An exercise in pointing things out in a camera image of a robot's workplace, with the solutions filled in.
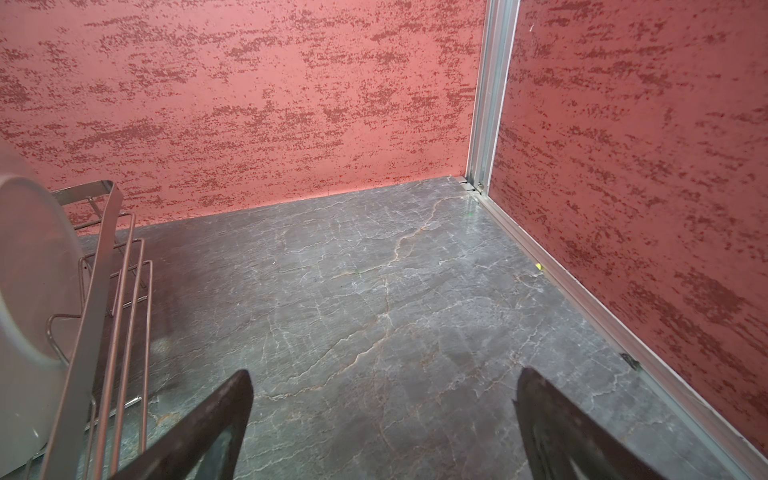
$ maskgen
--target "dish rack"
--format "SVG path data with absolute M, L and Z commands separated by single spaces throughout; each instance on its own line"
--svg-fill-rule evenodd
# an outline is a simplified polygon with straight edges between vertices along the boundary
M 85 462 L 81 478 L 88 480 L 90 474 L 90 478 L 93 480 L 100 480 L 105 469 L 110 476 L 118 470 L 124 409 L 135 403 L 141 404 L 141 431 L 138 439 L 138 451 L 141 454 L 147 448 L 147 398 L 154 266 L 152 260 L 144 259 L 146 244 L 144 239 L 134 238 L 135 214 L 121 211 L 123 194 L 117 184 L 106 180 L 95 181 L 57 190 L 52 194 L 62 206 L 87 202 L 93 210 L 96 220 L 75 225 L 74 229 L 81 230 L 98 225 L 99 234 L 96 250 L 84 255 L 78 264 L 81 280 L 80 314 L 55 314 L 46 323 L 48 341 L 59 359 L 68 366 L 68 372 L 48 444 L 27 463 L 25 478 L 29 475 L 32 461 L 42 455 L 45 457 L 40 478 L 44 480 L 75 478 L 81 461 L 81 449 L 85 442 L 84 432 L 87 432 L 88 443 L 85 449 Z M 104 198 L 106 198 L 106 203 L 102 210 L 96 200 L 103 200 Z M 117 239 L 117 225 L 120 217 L 130 217 L 127 239 L 124 242 Z M 131 264 L 131 252 L 135 248 L 138 248 L 137 261 Z M 115 265 L 115 251 L 122 255 L 121 266 L 116 272 L 113 271 L 115 270 L 113 267 Z M 145 268 L 148 270 L 146 281 L 142 279 Z M 112 289 L 111 284 L 115 278 L 117 279 L 117 286 L 116 289 Z M 108 305 L 110 297 L 113 300 L 111 305 Z M 131 373 L 131 350 L 134 344 L 134 328 L 137 322 L 139 303 L 146 303 L 147 305 L 144 319 L 146 323 L 144 366 L 141 373 L 143 385 L 140 396 L 127 400 L 128 376 Z M 93 389 L 106 317 L 111 317 L 113 323 L 109 343 L 105 347 L 108 348 L 108 354 L 104 370 L 104 384 L 101 401 L 97 405 Z M 123 336 L 121 335 L 121 324 L 126 317 L 127 332 Z M 78 339 L 71 358 L 67 358 L 56 344 L 51 333 L 54 322 L 61 318 L 81 319 Z M 117 377 L 118 352 L 120 350 L 123 350 L 124 353 L 120 376 Z M 111 402 L 116 378 L 119 378 L 116 398 L 118 408 L 112 411 Z M 112 453 L 108 457 L 108 419 L 112 416 L 114 416 L 114 436 L 111 442 Z M 107 461 L 109 461 L 109 465 L 108 468 L 105 468 Z

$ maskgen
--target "metal frame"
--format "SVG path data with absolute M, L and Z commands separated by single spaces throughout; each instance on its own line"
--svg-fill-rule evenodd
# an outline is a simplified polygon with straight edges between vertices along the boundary
M 480 192 L 487 192 L 491 181 L 519 9 L 519 0 L 488 0 L 485 13 L 466 174 Z
M 102 211 L 94 201 L 94 198 L 104 195 L 108 195 L 108 198 L 104 211 Z M 71 313 L 55 314 L 48 319 L 46 332 L 48 341 L 61 361 L 68 366 L 68 372 L 48 444 L 43 452 L 33 457 L 27 464 L 27 473 L 31 461 L 40 455 L 45 455 L 41 478 L 74 478 L 76 476 L 80 462 L 80 451 L 84 443 L 83 425 L 85 425 L 88 419 L 88 410 L 90 409 L 90 422 L 85 427 L 85 431 L 88 432 L 88 447 L 83 468 L 83 479 L 88 478 L 91 454 L 94 453 L 93 477 L 95 480 L 99 480 L 104 471 L 108 441 L 109 422 L 106 420 L 112 416 L 115 417 L 114 440 L 109 464 L 109 475 L 113 475 L 117 471 L 120 461 L 124 409 L 139 401 L 141 401 L 141 433 L 139 435 L 138 451 L 143 452 L 147 448 L 147 400 L 154 268 L 151 260 L 144 259 L 144 239 L 134 239 L 135 215 L 120 212 L 123 195 L 116 184 L 106 180 L 90 182 L 89 184 L 82 184 L 53 192 L 53 197 L 62 206 L 81 201 L 88 202 L 97 219 L 81 223 L 74 228 L 80 230 L 81 228 L 99 225 L 100 232 L 96 251 L 85 255 L 78 263 L 81 276 L 84 270 L 88 270 L 91 274 L 87 293 L 84 291 L 85 282 L 81 281 L 81 313 L 77 315 Z M 117 221 L 119 217 L 126 216 L 130 217 L 127 240 L 123 243 L 118 243 L 115 236 Z M 131 247 L 134 243 L 139 243 L 139 253 L 136 264 L 131 265 Z M 113 252 L 115 250 L 123 254 L 123 259 L 119 271 L 112 273 Z M 141 278 L 144 266 L 148 266 L 149 270 L 146 283 Z M 131 300 L 124 302 L 129 272 L 134 275 L 133 289 L 130 293 Z M 117 278 L 118 286 L 114 291 L 112 307 L 108 309 L 107 302 L 110 293 L 110 282 L 113 278 Z M 139 296 L 140 289 L 146 289 L 147 293 Z M 147 303 L 142 394 L 126 402 L 131 346 L 133 345 L 133 333 L 136 323 L 137 309 L 135 306 L 140 302 Z M 127 334 L 122 339 L 121 321 L 124 310 L 128 308 L 131 309 L 131 312 L 128 319 Z M 101 349 L 104 318 L 106 316 L 113 317 L 114 324 L 108 346 L 108 363 L 104 374 L 101 406 L 98 408 L 97 417 L 97 403 L 93 397 L 92 389 L 98 354 Z M 75 343 L 71 359 L 65 357 L 51 333 L 52 323 L 57 318 L 82 318 L 78 339 Z M 117 404 L 120 408 L 112 410 L 110 408 L 111 394 L 114 388 L 118 350 L 121 345 L 124 345 L 124 355 L 117 397 Z M 98 433 L 96 435 L 96 449 L 94 451 L 93 437 L 94 429 L 97 426 Z
M 650 388 L 680 417 L 734 478 L 768 478 L 768 459 L 720 413 L 624 325 L 531 235 L 487 195 L 471 195 L 541 265 L 547 278 L 584 314 L 592 326 L 627 359 Z

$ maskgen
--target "metal corner post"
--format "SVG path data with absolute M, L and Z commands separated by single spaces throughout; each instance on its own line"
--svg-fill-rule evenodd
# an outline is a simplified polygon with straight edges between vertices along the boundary
M 488 0 L 486 8 L 466 174 L 481 193 L 491 181 L 519 9 L 520 0 Z

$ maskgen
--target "gray marble floor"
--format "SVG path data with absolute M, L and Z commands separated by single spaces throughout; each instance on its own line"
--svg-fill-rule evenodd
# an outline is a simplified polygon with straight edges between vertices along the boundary
M 729 478 L 452 178 L 141 236 L 150 441 L 248 369 L 238 478 L 530 478 L 512 404 L 526 365 L 668 478 Z

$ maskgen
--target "wall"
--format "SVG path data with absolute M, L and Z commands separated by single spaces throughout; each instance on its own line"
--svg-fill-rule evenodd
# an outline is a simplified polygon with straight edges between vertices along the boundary
M 19 0 L 2 134 L 143 223 L 464 174 L 482 0 Z
M 768 4 L 521 3 L 490 195 L 768 445 Z

